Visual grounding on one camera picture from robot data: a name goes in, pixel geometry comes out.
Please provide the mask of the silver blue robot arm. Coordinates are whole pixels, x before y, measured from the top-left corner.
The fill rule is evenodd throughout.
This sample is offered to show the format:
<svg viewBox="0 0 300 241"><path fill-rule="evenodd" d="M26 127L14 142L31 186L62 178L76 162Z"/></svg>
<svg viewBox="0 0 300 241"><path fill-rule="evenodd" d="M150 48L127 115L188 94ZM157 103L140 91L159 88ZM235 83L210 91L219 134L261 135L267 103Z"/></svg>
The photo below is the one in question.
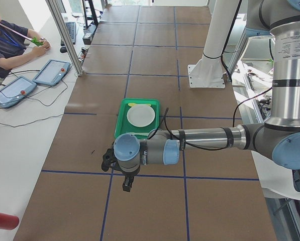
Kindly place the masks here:
<svg viewBox="0 0 300 241"><path fill-rule="evenodd" d="M271 114L261 124L230 128L153 130L147 138L118 136L103 156L102 169L123 173L130 191L141 165L173 165L187 148L251 150L291 170L300 169L300 1L249 1L246 34L275 38Z"/></svg>

